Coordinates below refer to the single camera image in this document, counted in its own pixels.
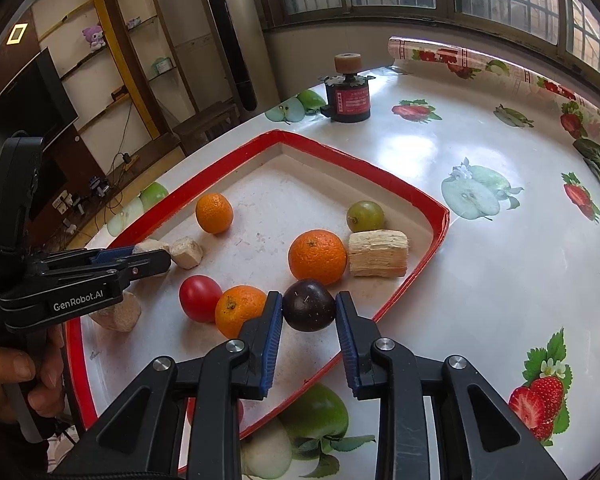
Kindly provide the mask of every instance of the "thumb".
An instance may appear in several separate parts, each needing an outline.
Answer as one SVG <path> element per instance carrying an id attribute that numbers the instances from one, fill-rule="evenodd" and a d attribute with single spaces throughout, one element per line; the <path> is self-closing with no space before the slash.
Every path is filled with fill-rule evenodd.
<path id="1" fill-rule="evenodd" d="M 20 350 L 0 346 L 0 384 L 29 381 L 35 373 L 31 357 Z"/>

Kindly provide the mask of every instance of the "human hand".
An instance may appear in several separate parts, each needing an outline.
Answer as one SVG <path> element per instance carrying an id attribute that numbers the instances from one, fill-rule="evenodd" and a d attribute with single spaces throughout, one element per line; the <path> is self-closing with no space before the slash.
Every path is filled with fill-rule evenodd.
<path id="1" fill-rule="evenodd" d="M 0 421 L 16 422 L 16 415 L 2 388 L 6 383 L 23 383 L 37 375 L 40 382 L 29 392 L 29 405 L 41 416 L 52 417 L 64 408 L 62 390 L 62 328 L 59 325 L 46 331 L 46 348 L 40 370 L 29 355 L 21 350 L 0 346 Z"/>

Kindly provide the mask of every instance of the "red tomato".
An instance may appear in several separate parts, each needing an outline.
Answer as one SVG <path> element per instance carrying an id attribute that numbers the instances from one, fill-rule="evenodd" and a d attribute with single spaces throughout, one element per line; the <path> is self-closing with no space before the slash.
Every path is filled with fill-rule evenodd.
<path id="1" fill-rule="evenodd" d="M 208 276 L 189 276 L 180 285 L 180 305 L 193 321 L 212 323 L 222 289 Z"/>
<path id="2" fill-rule="evenodd" d="M 191 421 L 193 420 L 193 410 L 196 409 L 196 399 L 194 397 L 191 397 L 188 401 L 187 401 L 187 420 L 189 421 L 189 424 L 191 424 Z M 244 418 L 244 406 L 242 405 L 242 401 L 240 399 L 238 399 L 238 424 L 240 424 L 242 422 L 242 419 Z"/>

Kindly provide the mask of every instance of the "window frame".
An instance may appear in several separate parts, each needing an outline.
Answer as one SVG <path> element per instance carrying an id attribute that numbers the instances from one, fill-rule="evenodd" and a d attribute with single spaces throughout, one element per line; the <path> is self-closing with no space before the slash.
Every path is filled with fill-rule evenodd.
<path id="1" fill-rule="evenodd" d="M 261 0 L 266 32 L 280 28 L 318 23 L 355 22 L 371 19 L 379 22 L 426 22 L 445 28 L 478 32 L 504 40 L 526 54 L 540 57 L 557 66 L 600 97 L 600 72 L 567 51 L 567 0 L 558 0 L 558 43 L 552 44 L 512 25 L 461 12 L 462 0 L 436 0 L 434 9 L 407 6 L 352 6 L 351 0 L 340 0 L 341 6 L 289 14 L 284 0 Z"/>

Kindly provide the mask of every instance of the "silver screw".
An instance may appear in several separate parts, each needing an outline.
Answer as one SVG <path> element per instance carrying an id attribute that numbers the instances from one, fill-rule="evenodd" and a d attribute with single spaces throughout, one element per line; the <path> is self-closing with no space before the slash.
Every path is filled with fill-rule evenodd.
<path id="1" fill-rule="evenodd" d="M 449 357 L 449 366 L 455 368 L 456 370 L 462 370 L 466 368 L 466 359 L 461 355 L 452 355 Z"/>
<path id="2" fill-rule="evenodd" d="M 235 354 L 237 352 L 242 352 L 244 350 L 244 342 L 239 339 L 231 339 L 231 341 L 227 341 L 224 347 L 228 352 Z"/>
<path id="3" fill-rule="evenodd" d="M 381 337 L 380 339 L 376 339 L 376 348 L 385 351 L 393 350 L 395 348 L 395 342 L 388 337 Z"/>
<path id="4" fill-rule="evenodd" d="M 158 357 L 154 360 L 152 366 L 156 372 L 163 372 L 171 368 L 171 359 L 168 357 Z"/>

